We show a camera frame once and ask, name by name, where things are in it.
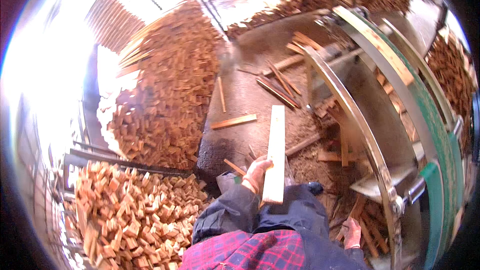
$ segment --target red plaid shirt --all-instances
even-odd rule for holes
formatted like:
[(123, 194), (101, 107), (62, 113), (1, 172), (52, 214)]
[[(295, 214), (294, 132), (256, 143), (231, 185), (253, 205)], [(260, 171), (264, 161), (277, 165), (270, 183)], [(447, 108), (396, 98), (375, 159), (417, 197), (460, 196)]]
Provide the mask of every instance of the red plaid shirt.
[(232, 231), (190, 247), (180, 269), (298, 269), (305, 266), (300, 234), (294, 230), (263, 233)]

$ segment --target work glove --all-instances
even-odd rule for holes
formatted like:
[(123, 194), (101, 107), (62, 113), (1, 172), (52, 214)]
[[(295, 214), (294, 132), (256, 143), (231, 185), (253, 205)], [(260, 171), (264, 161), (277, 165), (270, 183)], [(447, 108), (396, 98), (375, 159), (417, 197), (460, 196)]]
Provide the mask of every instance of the work glove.
[(265, 171), (273, 166), (273, 161), (266, 157), (260, 157), (251, 163), (247, 174), (243, 176), (242, 185), (250, 189), (253, 193), (259, 194), (264, 185)]
[(343, 223), (342, 228), (345, 240), (343, 245), (345, 249), (360, 248), (360, 238), (362, 237), (362, 230), (360, 224), (356, 219), (348, 217)]

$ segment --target person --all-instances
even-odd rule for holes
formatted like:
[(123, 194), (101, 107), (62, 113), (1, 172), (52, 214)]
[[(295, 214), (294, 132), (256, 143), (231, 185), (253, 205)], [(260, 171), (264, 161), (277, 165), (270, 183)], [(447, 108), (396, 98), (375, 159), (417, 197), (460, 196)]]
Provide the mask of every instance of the person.
[(272, 165), (255, 160), (241, 184), (200, 214), (180, 269), (367, 269), (355, 219), (343, 223), (343, 249), (329, 240), (327, 213), (315, 198), (323, 191), (320, 183), (287, 186), (283, 204), (259, 209)]

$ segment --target hand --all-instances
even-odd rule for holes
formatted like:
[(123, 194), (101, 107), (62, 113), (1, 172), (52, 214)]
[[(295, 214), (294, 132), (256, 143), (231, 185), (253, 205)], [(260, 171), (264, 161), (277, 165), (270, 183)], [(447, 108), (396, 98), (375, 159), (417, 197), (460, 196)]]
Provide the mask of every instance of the hand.
[(253, 193), (259, 194), (264, 185), (265, 171), (273, 165), (271, 159), (256, 159), (248, 168), (247, 174), (243, 176), (242, 185), (250, 189)]
[(342, 223), (341, 229), (343, 230), (343, 235), (345, 236), (345, 240), (343, 241), (345, 249), (360, 248), (360, 237), (362, 237), (362, 230), (358, 221), (352, 217), (348, 217), (348, 219)]

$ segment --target plaid fabric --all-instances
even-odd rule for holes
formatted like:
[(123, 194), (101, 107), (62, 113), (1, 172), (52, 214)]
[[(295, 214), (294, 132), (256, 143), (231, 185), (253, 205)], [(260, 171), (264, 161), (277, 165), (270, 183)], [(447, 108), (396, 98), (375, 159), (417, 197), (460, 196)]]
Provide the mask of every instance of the plaid fabric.
[(185, 251), (180, 269), (298, 269), (305, 266), (300, 234), (293, 230), (227, 232)]

